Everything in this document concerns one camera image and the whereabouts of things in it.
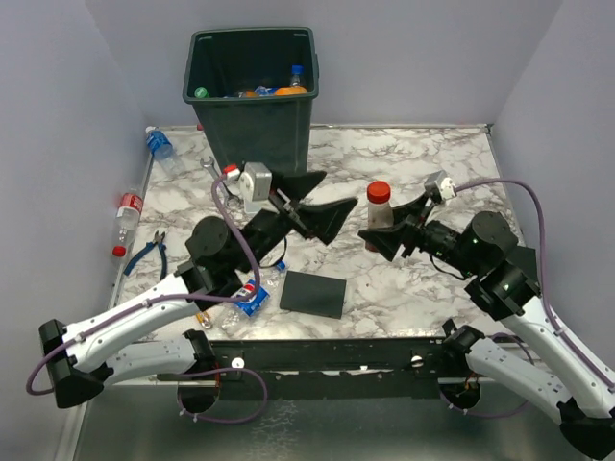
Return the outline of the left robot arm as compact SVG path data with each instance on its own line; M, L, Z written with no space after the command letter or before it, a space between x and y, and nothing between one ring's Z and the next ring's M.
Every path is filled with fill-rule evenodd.
M324 171L286 175L259 163L231 165L211 185L217 208L186 240L189 259L176 271L125 303L81 322L52 319L38 329L41 361L26 381L29 395L40 371L49 377L55 404L71 408L100 395L109 384L156 374L198 379L215 362L207 337L183 333L170 343L143 337L221 303L247 303L262 285L261 260L291 232L331 244L357 198L307 205L305 197Z

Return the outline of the small red cap bottle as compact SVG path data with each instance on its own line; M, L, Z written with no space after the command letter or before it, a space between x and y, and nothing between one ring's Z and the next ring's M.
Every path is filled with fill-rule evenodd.
M366 189L368 201L367 228L381 229L394 225L394 216L390 205L391 188L387 182L371 182Z

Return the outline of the orange object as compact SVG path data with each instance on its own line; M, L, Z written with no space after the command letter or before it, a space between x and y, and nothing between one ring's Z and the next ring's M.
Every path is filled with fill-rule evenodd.
M278 88L274 92L274 94L276 96L294 96L294 95L306 94L307 92L308 91L301 86L288 86L288 87Z

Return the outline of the Pepsi bottle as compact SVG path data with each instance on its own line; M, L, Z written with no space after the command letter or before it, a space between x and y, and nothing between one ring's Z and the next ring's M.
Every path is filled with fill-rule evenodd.
M251 298L230 304L222 316L221 326L232 334L241 328L249 326L259 313L272 301L285 275L287 266L284 261L278 262L260 270L260 286L255 288L253 279L249 279L244 286L235 294L241 297L250 294Z

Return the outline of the blue cap water bottle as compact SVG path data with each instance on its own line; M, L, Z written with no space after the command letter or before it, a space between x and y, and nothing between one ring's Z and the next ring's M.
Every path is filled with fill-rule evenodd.
M264 87L264 86L259 86L255 89L255 93L258 96L270 96L270 95L274 95L276 93L277 89L276 88L269 88L269 87Z

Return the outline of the blue label water bottle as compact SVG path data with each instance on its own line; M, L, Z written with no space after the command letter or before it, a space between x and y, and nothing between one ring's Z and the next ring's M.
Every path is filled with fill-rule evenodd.
M289 86L306 90L304 67L301 64L294 64L291 66Z

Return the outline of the green crushed bottle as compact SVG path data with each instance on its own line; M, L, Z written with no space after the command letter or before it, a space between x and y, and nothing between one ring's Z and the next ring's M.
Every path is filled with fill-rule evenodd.
M197 99L209 98L209 92L204 87L197 87L193 93L193 97Z

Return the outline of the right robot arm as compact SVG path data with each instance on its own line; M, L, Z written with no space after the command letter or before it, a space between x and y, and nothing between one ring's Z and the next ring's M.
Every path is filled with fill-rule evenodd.
M500 382L548 415L575 449L604 460L614 451L614 370L545 310L534 249L519 244L499 212L482 211L457 232L430 220L432 209L421 196L394 208L394 226L358 235L387 260L419 250L457 269L470 280L465 290L475 306L547 367L538 369L463 326L445 340L443 368L454 376L472 370Z

